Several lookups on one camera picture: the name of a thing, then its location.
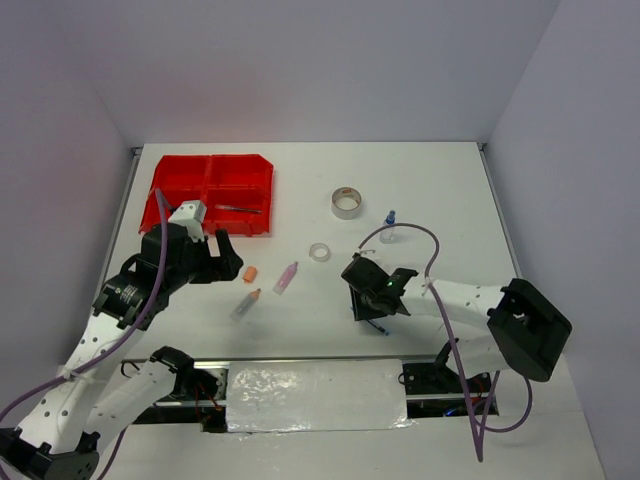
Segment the blue ink pen refill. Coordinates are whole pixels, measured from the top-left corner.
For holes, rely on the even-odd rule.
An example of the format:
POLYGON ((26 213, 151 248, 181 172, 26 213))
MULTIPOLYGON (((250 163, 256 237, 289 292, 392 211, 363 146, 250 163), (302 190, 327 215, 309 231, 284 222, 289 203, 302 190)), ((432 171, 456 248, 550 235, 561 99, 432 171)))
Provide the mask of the blue ink pen refill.
POLYGON ((381 334, 383 334, 384 336, 389 336, 390 332, 385 329, 384 327, 382 327, 381 325, 379 325, 378 323, 376 323, 373 320, 367 320, 367 323, 369 325, 371 325, 372 327, 374 327, 377 331, 379 331, 381 334))

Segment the teal ink pen refill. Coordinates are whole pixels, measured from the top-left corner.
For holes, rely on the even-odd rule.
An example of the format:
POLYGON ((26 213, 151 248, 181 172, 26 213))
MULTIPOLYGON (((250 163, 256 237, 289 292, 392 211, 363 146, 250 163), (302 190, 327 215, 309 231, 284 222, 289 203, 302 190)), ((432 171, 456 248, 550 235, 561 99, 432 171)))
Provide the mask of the teal ink pen refill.
POLYGON ((248 213, 248 214, 256 214, 256 215, 262 214, 262 210, 260 209, 241 207, 241 206, 216 204, 214 205, 214 208, 221 211, 231 211, 231 212, 248 213))

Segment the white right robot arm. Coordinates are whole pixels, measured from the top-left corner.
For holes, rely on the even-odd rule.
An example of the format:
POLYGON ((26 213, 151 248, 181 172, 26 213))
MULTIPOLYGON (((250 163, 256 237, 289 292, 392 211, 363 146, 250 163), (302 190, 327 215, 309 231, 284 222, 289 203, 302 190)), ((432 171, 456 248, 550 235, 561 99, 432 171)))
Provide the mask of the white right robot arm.
POLYGON ((415 394, 477 393, 481 375, 510 369, 525 379, 551 379, 572 332, 569 320, 533 284, 506 286, 435 279, 410 268, 387 273, 355 254, 341 274, 354 318, 369 324, 397 315, 442 319, 444 346, 431 363, 404 367, 399 377, 415 394))

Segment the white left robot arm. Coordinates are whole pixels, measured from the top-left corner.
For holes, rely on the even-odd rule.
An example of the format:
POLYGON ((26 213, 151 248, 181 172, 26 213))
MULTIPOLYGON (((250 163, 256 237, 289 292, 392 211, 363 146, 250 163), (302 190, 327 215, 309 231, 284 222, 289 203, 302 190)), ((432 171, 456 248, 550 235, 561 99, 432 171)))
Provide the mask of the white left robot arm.
POLYGON ((88 479, 104 448, 148 407, 185 398, 214 379, 186 353, 163 346, 122 387, 102 393, 128 351, 142 338, 170 296, 188 284, 234 280, 243 265, 226 230, 206 238, 177 223, 156 224, 117 275, 107 280, 87 327, 54 379, 8 405, 40 398, 16 427, 1 431, 1 459, 29 479, 88 479))

